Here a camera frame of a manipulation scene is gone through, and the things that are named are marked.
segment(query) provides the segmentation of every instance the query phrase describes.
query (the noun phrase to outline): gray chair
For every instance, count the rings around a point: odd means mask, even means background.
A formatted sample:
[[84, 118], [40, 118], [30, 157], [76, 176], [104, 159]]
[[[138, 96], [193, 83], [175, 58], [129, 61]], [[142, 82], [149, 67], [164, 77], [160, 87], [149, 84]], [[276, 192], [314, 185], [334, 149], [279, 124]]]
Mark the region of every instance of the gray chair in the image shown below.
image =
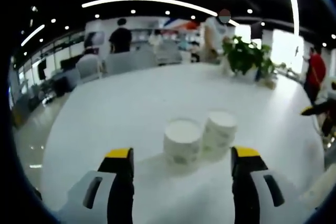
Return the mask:
[[173, 40], [164, 41], [156, 52], [158, 64], [177, 64], [182, 62], [178, 45]]
[[102, 74], [100, 72], [100, 61], [98, 58], [78, 61], [76, 64], [76, 68], [78, 69], [80, 75], [80, 83], [85, 83], [102, 78]]
[[111, 54], [105, 59], [105, 68], [108, 75], [153, 68], [155, 66], [157, 64], [154, 53], [141, 49], [134, 52]]

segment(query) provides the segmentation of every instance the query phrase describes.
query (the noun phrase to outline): floor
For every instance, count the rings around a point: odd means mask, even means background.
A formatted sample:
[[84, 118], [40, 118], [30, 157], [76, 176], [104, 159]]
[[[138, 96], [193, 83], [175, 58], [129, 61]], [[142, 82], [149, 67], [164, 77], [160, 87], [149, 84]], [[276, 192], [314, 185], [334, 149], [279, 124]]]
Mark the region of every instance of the floor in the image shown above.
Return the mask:
[[43, 154], [51, 127], [67, 101], [69, 93], [47, 105], [40, 104], [27, 122], [17, 131], [14, 139], [17, 154], [31, 184], [40, 189]]

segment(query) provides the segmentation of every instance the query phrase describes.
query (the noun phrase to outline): ceiling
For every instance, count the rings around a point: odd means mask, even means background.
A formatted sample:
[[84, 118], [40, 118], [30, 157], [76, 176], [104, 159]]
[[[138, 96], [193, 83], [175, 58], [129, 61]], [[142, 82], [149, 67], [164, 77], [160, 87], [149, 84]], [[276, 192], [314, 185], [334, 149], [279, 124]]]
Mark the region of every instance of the ceiling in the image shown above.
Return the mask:
[[[24, 61], [24, 52], [31, 54], [36, 51], [41, 43], [40, 38], [46, 41], [52, 41], [56, 37], [61, 36], [66, 31], [65, 26], [69, 26], [70, 30], [83, 29], [85, 23], [94, 19], [95, 14], [99, 14], [100, 18], [131, 16], [131, 9], [136, 9], [135, 15], [140, 16], [164, 16], [164, 12], [169, 10], [170, 16], [186, 18], [191, 15], [196, 16], [196, 20], [203, 21], [208, 16], [199, 11], [171, 4], [144, 2], [144, 1], [128, 1], [118, 3], [107, 3], [88, 8], [82, 8], [81, 4], [95, 0], [12, 0], [11, 1], [11, 18], [15, 18], [11, 27], [9, 46], [13, 49], [12, 54], [18, 61]], [[276, 19], [292, 23], [292, 9], [290, 0], [178, 0], [198, 5], [215, 12], [219, 12], [223, 8], [229, 9], [232, 19], [235, 17], [260, 17], [265, 19]], [[313, 33], [301, 34], [309, 40], [322, 43], [326, 42], [328, 47], [336, 48], [336, 40], [331, 38], [331, 34], [336, 34], [336, 17], [327, 9], [322, 0], [298, 0], [300, 12], [300, 26], [305, 27]], [[31, 6], [36, 6], [38, 12], [32, 12]], [[247, 13], [247, 9], [251, 8], [254, 12]], [[56, 23], [52, 24], [51, 19], [55, 18]], [[29, 27], [30, 20], [33, 19], [33, 26]], [[252, 23], [248, 19], [239, 23]], [[23, 48], [20, 43], [41, 24], [46, 27], [39, 32], [38, 36], [33, 37]], [[267, 24], [269, 28], [281, 28], [289, 31], [293, 29], [289, 26]]]

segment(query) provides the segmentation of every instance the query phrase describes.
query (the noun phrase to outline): paper cup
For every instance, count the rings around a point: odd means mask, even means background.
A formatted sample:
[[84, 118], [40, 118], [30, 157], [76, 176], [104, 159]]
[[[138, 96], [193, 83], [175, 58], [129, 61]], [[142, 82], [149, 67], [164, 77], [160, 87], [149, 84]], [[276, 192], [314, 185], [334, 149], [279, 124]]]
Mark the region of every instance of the paper cup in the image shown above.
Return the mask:
[[202, 148], [200, 125], [190, 119], [176, 119], [169, 123], [164, 133], [164, 153], [173, 173], [196, 170]]
[[203, 152], [207, 159], [222, 158], [237, 132], [236, 118], [225, 110], [210, 111], [203, 132]]

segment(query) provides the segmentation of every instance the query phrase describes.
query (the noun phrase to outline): white round table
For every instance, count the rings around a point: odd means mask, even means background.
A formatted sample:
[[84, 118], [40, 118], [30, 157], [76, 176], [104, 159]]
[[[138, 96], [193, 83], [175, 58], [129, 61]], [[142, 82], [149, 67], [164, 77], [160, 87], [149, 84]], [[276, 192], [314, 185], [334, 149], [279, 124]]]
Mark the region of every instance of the white round table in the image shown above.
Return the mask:
[[203, 124], [209, 110], [237, 116], [234, 145], [258, 150], [270, 169], [302, 193], [323, 173], [323, 149], [303, 88], [279, 76], [275, 90], [224, 77], [203, 63], [130, 72], [76, 87], [51, 129], [44, 153], [41, 193], [58, 210], [67, 191], [105, 153], [133, 147], [133, 221], [140, 223], [234, 223], [229, 155], [190, 176], [167, 178], [158, 169], [169, 120]]

